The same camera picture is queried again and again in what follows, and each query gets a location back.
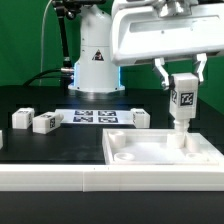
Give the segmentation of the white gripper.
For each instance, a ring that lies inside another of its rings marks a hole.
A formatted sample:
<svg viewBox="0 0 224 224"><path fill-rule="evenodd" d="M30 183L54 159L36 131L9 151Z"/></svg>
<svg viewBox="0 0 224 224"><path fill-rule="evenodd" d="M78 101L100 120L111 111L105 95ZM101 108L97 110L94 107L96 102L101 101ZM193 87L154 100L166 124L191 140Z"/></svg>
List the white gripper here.
<svg viewBox="0 0 224 224"><path fill-rule="evenodd" d="M207 55L224 51L224 3L197 0L114 0L110 35L111 60L118 66L153 61L153 71L168 90L166 60L193 55L194 75L204 82Z"/></svg>

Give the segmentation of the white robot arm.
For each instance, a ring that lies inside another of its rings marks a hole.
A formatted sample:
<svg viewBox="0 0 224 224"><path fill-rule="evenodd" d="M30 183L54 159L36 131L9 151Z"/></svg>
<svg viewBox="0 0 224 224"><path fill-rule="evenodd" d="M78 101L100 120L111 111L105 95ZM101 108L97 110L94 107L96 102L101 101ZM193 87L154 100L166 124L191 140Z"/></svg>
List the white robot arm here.
<svg viewBox="0 0 224 224"><path fill-rule="evenodd" d="M224 2L114 0L106 14L95 2L81 8L81 52L73 87L84 92L121 89L118 68L152 63L165 89L165 61L193 57L202 75L209 56L224 51Z"/></svg>

